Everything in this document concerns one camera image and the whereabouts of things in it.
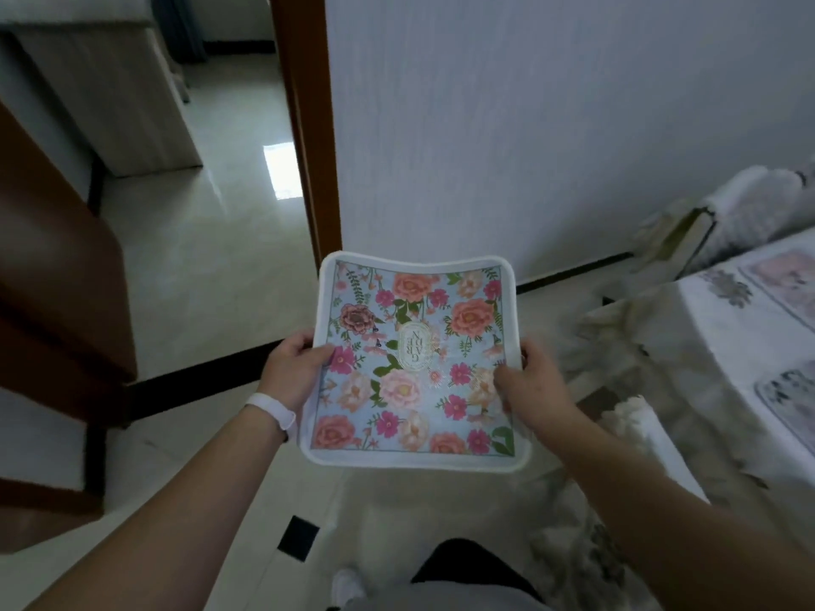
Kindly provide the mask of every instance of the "glossy floor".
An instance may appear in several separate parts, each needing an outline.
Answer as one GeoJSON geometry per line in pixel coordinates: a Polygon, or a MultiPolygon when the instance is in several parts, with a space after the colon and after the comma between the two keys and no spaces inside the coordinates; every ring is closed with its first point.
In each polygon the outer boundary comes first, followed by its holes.
{"type": "MultiPolygon", "coordinates": [[[[545,338],[558,354],[576,348],[575,320],[600,305],[596,288],[624,269],[617,264],[523,294],[522,335],[545,338]]],[[[107,514],[0,557],[3,608],[21,609],[53,583],[178,472],[254,388],[241,386],[111,432],[107,514]]],[[[537,448],[530,464],[512,476],[328,468],[286,445],[240,526],[207,608],[326,608],[331,575],[341,566],[358,566],[376,591],[408,580],[436,544],[454,536],[475,539],[525,571],[527,537],[546,515],[543,481],[556,467],[537,448]],[[302,563],[277,551],[292,515],[320,527],[302,563]]]]}
{"type": "Polygon", "coordinates": [[[317,272],[277,57],[216,57],[186,72],[184,111],[205,166],[104,186],[139,379],[269,343],[315,317],[317,272]]]}

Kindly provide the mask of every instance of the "leg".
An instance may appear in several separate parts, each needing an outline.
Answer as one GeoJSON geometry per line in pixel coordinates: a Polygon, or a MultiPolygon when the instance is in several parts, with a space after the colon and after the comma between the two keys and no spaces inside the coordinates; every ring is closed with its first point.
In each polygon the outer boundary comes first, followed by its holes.
{"type": "Polygon", "coordinates": [[[452,538],[441,543],[419,568],[411,583],[453,581],[468,585],[514,587],[543,602],[524,577],[472,540],[452,538]]]}

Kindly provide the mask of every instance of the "wooden door frame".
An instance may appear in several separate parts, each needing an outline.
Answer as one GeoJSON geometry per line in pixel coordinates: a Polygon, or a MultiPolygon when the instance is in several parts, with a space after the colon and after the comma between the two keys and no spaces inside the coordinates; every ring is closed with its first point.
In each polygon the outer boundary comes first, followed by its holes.
{"type": "Polygon", "coordinates": [[[342,248],[325,0],[269,0],[317,267],[342,248]]]}

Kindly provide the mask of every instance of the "shoe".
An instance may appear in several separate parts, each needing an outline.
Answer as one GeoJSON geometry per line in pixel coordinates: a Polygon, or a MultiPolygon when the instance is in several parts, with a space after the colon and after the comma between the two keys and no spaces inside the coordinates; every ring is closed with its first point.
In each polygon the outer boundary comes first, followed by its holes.
{"type": "Polygon", "coordinates": [[[352,568],[343,568],[331,581],[331,606],[343,608],[354,598],[368,598],[362,577],[352,568]]]}

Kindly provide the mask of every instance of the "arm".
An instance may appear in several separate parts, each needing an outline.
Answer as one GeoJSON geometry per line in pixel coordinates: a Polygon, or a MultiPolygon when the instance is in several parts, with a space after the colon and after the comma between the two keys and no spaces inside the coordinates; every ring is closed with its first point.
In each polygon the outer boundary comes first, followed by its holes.
{"type": "Polygon", "coordinates": [[[815,608],[815,562],[682,489],[574,405],[555,363],[529,341],[526,368],[495,383],[574,477],[665,608],[815,608]]]}
{"type": "MultiPolygon", "coordinates": [[[[269,356],[258,387],[299,411],[333,347],[311,333],[269,356]]],[[[202,609],[284,433],[265,411],[240,410],[148,503],[28,608],[202,609]]]]}

